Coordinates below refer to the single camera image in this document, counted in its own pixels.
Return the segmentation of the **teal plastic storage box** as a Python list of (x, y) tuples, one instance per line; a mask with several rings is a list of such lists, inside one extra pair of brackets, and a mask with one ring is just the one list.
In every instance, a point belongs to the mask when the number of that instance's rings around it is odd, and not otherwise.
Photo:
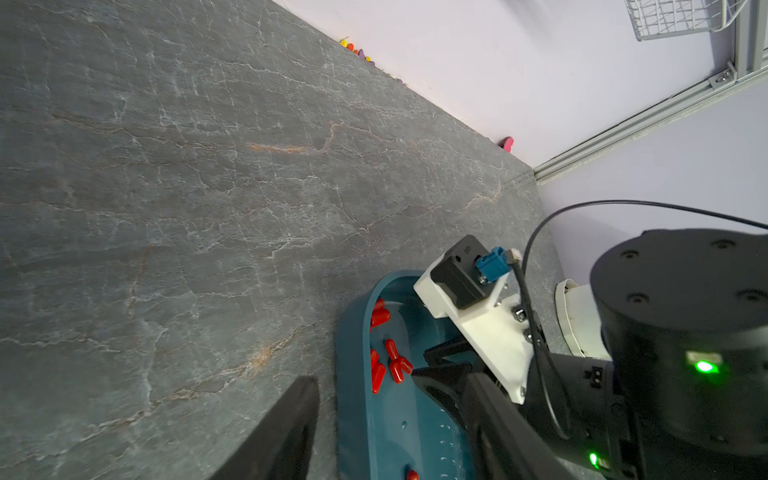
[[(472, 479), (472, 456), (464, 430), (413, 382), (396, 384), (387, 373), (378, 394), (371, 389), (370, 349), (387, 367), (384, 346), (393, 339), (414, 367), (424, 352), (457, 337), (447, 319), (435, 319), (414, 291), (421, 273), (384, 276), (342, 313), (335, 333), (338, 475), (342, 479)], [(383, 298), (391, 319), (373, 330), (374, 304)]]

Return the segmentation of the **red protection sleeve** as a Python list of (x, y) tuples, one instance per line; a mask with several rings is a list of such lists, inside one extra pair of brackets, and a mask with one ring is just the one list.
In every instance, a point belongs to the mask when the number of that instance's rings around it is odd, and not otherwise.
[(402, 356), (393, 339), (386, 339), (384, 346), (389, 358), (389, 371), (396, 384), (403, 383), (405, 377), (413, 372), (413, 365), (404, 356)]
[(373, 348), (370, 349), (371, 389), (373, 394), (378, 394), (387, 374), (386, 367), (381, 363), (380, 356)]
[(383, 298), (379, 298), (376, 300), (371, 320), (370, 320), (370, 329), (373, 330), (374, 328), (377, 328), (385, 323), (387, 323), (391, 319), (391, 313), (386, 308), (386, 302)]

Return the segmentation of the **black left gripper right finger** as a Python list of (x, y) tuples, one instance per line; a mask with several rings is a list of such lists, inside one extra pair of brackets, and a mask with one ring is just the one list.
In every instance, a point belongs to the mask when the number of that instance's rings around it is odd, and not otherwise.
[(416, 369), (411, 378), (464, 430), (477, 479), (573, 477), (485, 373), (446, 364)]

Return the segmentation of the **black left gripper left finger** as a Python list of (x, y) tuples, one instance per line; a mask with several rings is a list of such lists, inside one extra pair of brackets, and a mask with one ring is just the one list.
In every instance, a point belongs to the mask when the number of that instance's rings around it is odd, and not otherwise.
[(319, 385), (298, 377), (214, 479), (305, 479), (319, 412)]

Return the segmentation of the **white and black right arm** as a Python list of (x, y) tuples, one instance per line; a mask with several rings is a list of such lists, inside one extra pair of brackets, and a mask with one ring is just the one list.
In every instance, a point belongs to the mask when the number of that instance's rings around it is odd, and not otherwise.
[(480, 479), (763, 479), (767, 239), (651, 230), (590, 286), (607, 358), (553, 353), (512, 251), (473, 236), (417, 281), (457, 338), (413, 379), (465, 432)]

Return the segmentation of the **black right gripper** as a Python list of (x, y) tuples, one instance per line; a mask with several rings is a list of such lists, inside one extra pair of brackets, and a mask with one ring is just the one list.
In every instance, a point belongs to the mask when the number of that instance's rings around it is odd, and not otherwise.
[[(423, 357), (425, 367), (468, 364), (508, 396), (465, 339), (443, 342)], [(524, 403), (513, 405), (564, 466), (571, 462), (605, 479), (635, 478), (636, 418), (615, 385), (612, 363), (544, 352), (531, 364)]]

